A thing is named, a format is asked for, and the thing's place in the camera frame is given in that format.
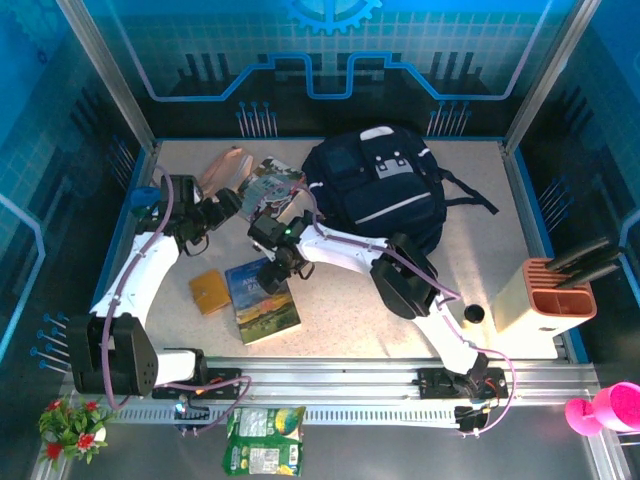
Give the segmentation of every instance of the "navy blue backpack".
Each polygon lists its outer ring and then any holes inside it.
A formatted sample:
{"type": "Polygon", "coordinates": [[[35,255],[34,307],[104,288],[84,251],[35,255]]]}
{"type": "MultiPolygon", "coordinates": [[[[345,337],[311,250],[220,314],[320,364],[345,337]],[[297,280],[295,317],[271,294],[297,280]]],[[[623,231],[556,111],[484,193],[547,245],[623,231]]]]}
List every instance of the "navy blue backpack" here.
{"type": "Polygon", "coordinates": [[[447,207],[483,205],[498,209],[480,193],[438,167],[414,131],[383,125],[328,138],[302,166],[330,228],[366,237],[404,233],[426,255],[433,251],[447,219],[447,207]],[[442,180],[468,197],[446,200],[442,180]]]}

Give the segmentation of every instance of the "green snack package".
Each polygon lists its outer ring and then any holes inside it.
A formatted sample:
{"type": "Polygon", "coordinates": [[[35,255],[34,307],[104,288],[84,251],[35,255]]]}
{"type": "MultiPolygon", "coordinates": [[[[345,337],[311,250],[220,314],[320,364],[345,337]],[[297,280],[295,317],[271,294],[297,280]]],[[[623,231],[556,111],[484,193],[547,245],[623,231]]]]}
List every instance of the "green snack package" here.
{"type": "Polygon", "coordinates": [[[236,408],[227,421],[229,443],[222,460],[227,475],[300,476],[302,418],[299,408],[236,408]]]}

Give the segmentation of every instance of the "wallet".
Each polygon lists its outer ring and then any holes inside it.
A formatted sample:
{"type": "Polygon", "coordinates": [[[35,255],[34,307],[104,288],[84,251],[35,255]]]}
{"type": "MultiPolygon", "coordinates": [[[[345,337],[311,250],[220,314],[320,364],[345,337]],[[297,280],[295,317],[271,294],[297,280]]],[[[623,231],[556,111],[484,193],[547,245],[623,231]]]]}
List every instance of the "wallet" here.
{"type": "Polygon", "coordinates": [[[189,282],[193,300],[203,315],[209,315],[231,303],[227,287],[217,270],[194,278],[189,282]]]}

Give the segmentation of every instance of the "floor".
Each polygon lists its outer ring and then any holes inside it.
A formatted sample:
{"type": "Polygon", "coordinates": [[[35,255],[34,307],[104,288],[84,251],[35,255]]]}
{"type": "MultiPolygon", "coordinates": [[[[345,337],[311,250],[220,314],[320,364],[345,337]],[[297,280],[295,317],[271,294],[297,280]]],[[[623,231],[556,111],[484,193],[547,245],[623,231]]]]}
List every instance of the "floor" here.
{"type": "MultiPolygon", "coordinates": [[[[301,166],[318,140],[166,141],[158,163],[171,173],[199,176],[226,148],[243,146],[256,161],[272,155],[301,166]]],[[[497,348],[513,358],[553,359],[552,339],[505,342],[496,333],[490,305],[527,258],[527,249],[497,142],[430,142],[439,164],[476,188],[500,213],[478,206],[449,209],[442,241],[429,256],[439,280],[462,293],[464,304],[477,303],[487,316],[480,325],[461,321],[464,335],[479,346],[497,348]]],[[[461,192],[445,182],[447,197],[461,192]]],[[[367,277],[330,265],[318,265],[308,281],[289,280],[300,313],[297,331],[245,346],[240,341],[233,308],[203,317],[189,292],[188,281],[216,268],[221,273],[260,258],[246,236],[248,224],[232,218],[210,234],[211,246],[197,258],[182,256],[165,277],[147,321],[157,347],[202,348],[210,356],[313,356],[345,358],[431,358],[436,352],[418,329],[391,314],[367,277]]],[[[462,302],[452,304],[462,318],[462,302]]]]}

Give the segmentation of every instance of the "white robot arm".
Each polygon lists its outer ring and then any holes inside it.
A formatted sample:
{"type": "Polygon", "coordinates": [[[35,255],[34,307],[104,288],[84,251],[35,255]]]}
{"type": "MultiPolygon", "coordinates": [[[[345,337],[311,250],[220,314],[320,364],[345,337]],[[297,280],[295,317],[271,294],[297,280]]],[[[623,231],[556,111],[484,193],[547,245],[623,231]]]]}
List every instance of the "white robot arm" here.
{"type": "MultiPolygon", "coordinates": [[[[182,185],[185,178],[172,176],[174,190],[193,191],[192,186],[182,185]]],[[[202,378],[206,375],[203,352],[189,348],[155,351],[144,327],[162,279],[186,250],[186,242],[199,241],[208,230],[219,227],[239,209],[240,203],[233,192],[222,193],[217,194],[220,202],[209,202],[208,206],[203,201],[195,203],[193,198],[186,198],[188,195],[179,195],[174,205],[177,213],[172,214],[164,234],[158,236],[139,259],[118,297],[116,285],[157,224],[157,219],[148,225],[143,221],[142,231],[136,236],[127,262],[113,285],[89,315],[72,319],[67,340],[79,392],[104,392],[100,336],[114,301],[118,304],[110,331],[109,365],[115,394],[144,396],[171,382],[206,382],[207,379],[202,378]]],[[[265,214],[251,224],[249,236],[271,260],[258,274],[260,285],[273,293],[289,276],[302,276],[302,269],[316,262],[371,275],[387,308],[416,324],[439,353],[452,382],[458,382],[460,391],[473,396],[474,387],[482,382],[486,373],[486,356],[462,338],[442,292],[433,286],[434,282],[425,281],[435,280],[433,267],[409,239],[404,235],[392,239],[363,238],[336,232],[312,220],[311,212],[305,212],[303,217],[284,225],[265,214]],[[413,265],[414,271],[403,263],[413,265]]]]}
{"type": "Polygon", "coordinates": [[[371,275],[387,308],[413,321],[447,370],[476,376],[475,369],[478,377],[486,370],[486,357],[463,339],[443,293],[387,254],[390,249],[401,252],[407,262],[435,280],[433,268],[406,236],[365,238],[338,232],[314,225],[309,212],[286,226],[262,215],[252,224],[249,236],[271,260],[258,274],[258,281],[267,292],[273,293],[291,274],[301,274],[309,263],[329,263],[371,275]]]}

